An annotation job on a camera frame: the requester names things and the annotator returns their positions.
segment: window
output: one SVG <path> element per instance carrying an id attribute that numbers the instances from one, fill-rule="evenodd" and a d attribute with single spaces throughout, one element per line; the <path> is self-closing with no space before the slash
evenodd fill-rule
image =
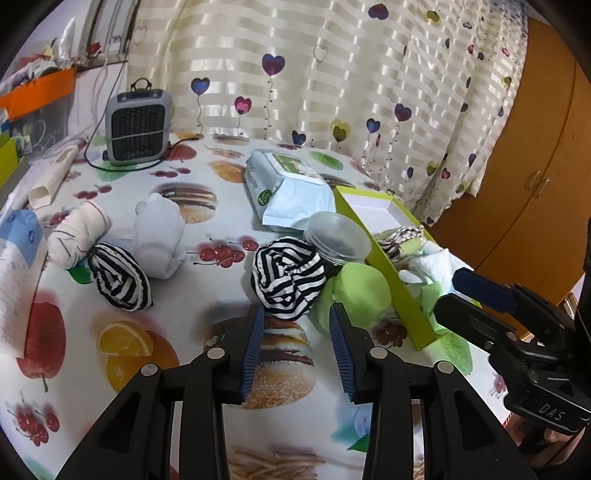
<path id="1" fill-rule="evenodd" d="M 91 1 L 80 40 L 80 52 L 86 52 L 89 58 L 87 68 L 103 65 L 105 55 L 108 63 L 124 60 L 129 42 L 134 36 L 139 2 L 140 0 Z"/>

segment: silver screw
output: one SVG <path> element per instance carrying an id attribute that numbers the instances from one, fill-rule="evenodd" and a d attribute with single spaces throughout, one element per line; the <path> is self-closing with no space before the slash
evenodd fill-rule
<path id="1" fill-rule="evenodd" d="M 158 371 L 158 365 L 155 364 L 145 364 L 142 367 L 142 375 L 145 377 L 151 377 Z"/>
<path id="2" fill-rule="evenodd" d="M 220 347 L 215 347 L 215 348 L 212 348 L 211 350 L 207 351 L 207 356 L 209 358 L 211 358 L 212 360 L 218 360 L 219 358 L 223 357 L 224 355 L 226 355 L 226 351 Z"/>
<path id="3" fill-rule="evenodd" d="M 369 354 L 374 358 L 386 358 L 388 351 L 380 346 L 375 346 L 369 351 Z"/>
<path id="4" fill-rule="evenodd" d="M 454 366 L 452 363 L 450 362 L 446 362 L 445 360 L 443 362 L 439 362 L 437 364 L 437 369 L 442 373 L 442 374 L 450 374 L 453 372 L 454 370 Z"/>
<path id="5" fill-rule="evenodd" d="M 537 383 L 539 380 L 538 374 L 535 373 L 533 370 L 530 370 L 529 372 L 527 372 L 527 377 L 533 382 L 533 383 Z"/>

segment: wooden door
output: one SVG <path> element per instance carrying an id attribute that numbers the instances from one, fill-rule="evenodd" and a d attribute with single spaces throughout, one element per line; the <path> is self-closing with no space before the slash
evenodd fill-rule
<path id="1" fill-rule="evenodd" d="M 550 166 L 477 272 L 500 283 L 521 283 L 558 303 L 583 273 L 590 216 L 591 85 L 577 66 L 572 105 Z"/>
<path id="2" fill-rule="evenodd" d="M 492 151 L 477 198 L 455 200 L 429 228 L 437 242 L 477 268 L 510 230 L 558 145 L 573 89 L 575 61 L 549 26 L 530 19 L 521 84 Z"/>

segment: portable heater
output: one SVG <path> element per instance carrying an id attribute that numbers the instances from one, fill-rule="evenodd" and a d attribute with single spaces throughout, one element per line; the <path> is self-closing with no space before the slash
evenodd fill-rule
<path id="1" fill-rule="evenodd" d="M 146 88 L 136 88 L 140 80 L 146 81 Z M 131 165 L 164 156 L 172 107 L 172 96 L 164 90 L 152 90 L 146 78 L 136 80 L 129 92 L 112 97 L 105 116 L 106 153 L 111 164 Z"/>

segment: curtain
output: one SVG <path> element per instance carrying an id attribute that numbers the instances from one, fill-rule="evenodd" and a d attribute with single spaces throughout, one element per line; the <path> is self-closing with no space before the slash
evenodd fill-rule
<path id="1" fill-rule="evenodd" d="M 350 155 L 433 223 L 478 192 L 526 50 L 517 0 L 142 0 L 128 84 L 169 91 L 177 133 Z"/>

